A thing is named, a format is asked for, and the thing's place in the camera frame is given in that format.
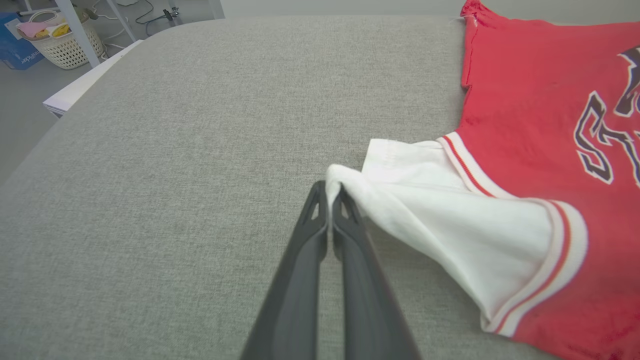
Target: gray fabric surface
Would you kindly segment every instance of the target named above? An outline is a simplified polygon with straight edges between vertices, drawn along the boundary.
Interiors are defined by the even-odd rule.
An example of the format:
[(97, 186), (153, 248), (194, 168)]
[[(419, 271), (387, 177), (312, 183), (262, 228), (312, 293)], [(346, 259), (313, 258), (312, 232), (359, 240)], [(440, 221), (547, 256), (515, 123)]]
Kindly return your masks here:
[[(431, 140), (461, 111), (463, 24), (217, 20), (120, 60), (0, 188), (1, 359), (234, 359), (310, 186), (370, 138)], [(426, 359), (546, 359), (482, 333), (434, 262), (371, 226)], [(342, 357), (339, 262), (319, 358)]]

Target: blue box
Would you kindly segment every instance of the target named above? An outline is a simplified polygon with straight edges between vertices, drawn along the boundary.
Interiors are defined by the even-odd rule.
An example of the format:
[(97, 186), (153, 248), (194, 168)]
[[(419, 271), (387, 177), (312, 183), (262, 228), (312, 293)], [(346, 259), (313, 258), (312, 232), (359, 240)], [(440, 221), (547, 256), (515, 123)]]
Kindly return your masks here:
[(44, 56), (18, 34), (15, 26), (19, 23), (16, 13), (0, 13), (0, 60), (11, 69), (25, 70)]

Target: white basket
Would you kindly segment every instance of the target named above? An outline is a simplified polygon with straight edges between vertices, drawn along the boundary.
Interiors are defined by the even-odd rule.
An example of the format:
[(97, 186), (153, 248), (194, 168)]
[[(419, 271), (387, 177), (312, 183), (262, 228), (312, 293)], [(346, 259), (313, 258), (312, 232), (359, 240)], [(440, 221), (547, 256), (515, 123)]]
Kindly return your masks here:
[[(44, 13), (55, 14), (56, 12), (46, 10), (35, 13), (29, 19), (29, 22), (32, 22), (35, 17)], [(104, 54), (104, 45), (102, 44), (102, 41), (100, 41), (98, 34), (93, 29), (93, 26), (89, 24), (88, 20), (89, 16), (84, 13), (80, 22), (82, 23), (86, 36), (89, 38), (89, 42), (91, 42), (96, 56), (100, 57)], [(40, 51), (45, 58), (65, 70), (74, 69), (89, 62), (86, 55), (84, 55), (84, 51), (82, 51), (80, 45), (78, 45), (76, 37), (72, 31), (56, 38), (49, 35), (43, 38), (30, 38), (21, 32), (20, 29), (18, 29), (18, 32), (23, 38), (29, 40), (29, 42), (31, 42), (31, 44), (33, 44), (33, 46), (35, 46), (35, 48)]]

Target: jersey lettering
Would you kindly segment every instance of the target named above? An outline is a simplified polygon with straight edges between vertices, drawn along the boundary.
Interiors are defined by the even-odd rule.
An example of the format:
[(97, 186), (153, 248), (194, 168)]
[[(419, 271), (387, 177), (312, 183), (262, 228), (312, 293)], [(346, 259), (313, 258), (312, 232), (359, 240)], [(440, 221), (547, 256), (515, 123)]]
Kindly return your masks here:
[(640, 97), (638, 96), (638, 85), (640, 85), (640, 47), (629, 49), (620, 54), (629, 62), (629, 82), (625, 93), (618, 101), (616, 109), (613, 111), (616, 115), (622, 117), (631, 117), (635, 110), (640, 112)]
[(613, 181), (613, 172), (611, 171), (611, 165), (609, 160), (604, 156), (602, 151), (598, 150), (593, 144), (585, 138), (585, 128), (587, 124), (592, 121), (588, 133), (590, 137), (599, 135), (601, 125), (603, 124), (604, 114), (607, 111), (607, 106), (600, 98), (597, 92), (589, 94), (589, 101), (587, 106), (580, 116), (577, 126), (575, 127), (575, 143), (578, 145), (578, 156), (582, 161), (584, 170), (587, 174), (602, 180), (607, 184), (611, 184)]
[[(629, 62), (628, 73), (629, 80), (624, 94), (620, 97), (614, 114), (621, 117), (631, 117), (637, 110), (640, 112), (640, 47), (629, 49), (620, 54)], [(603, 181), (606, 184), (613, 182), (613, 170), (607, 156), (593, 145), (592, 140), (598, 140), (602, 145), (613, 146), (611, 140), (620, 143), (629, 162), (633, 166), (633, 176), (636, 185), (640, 187), (640, 160), (638, 159), (638, 151), (636, 144), (640, 143), (640, 131), (628, 133), (626, 131), (616, 131), (607, 127), (605, 122), (605, 114), (607, 105), (598, 92), (594, 91), (589, 94), (587, 106), (584, 108), (580, 120), (575, 127), (575, 143), (578, 145), (578, 156), (584, 166), (587, 174)]]

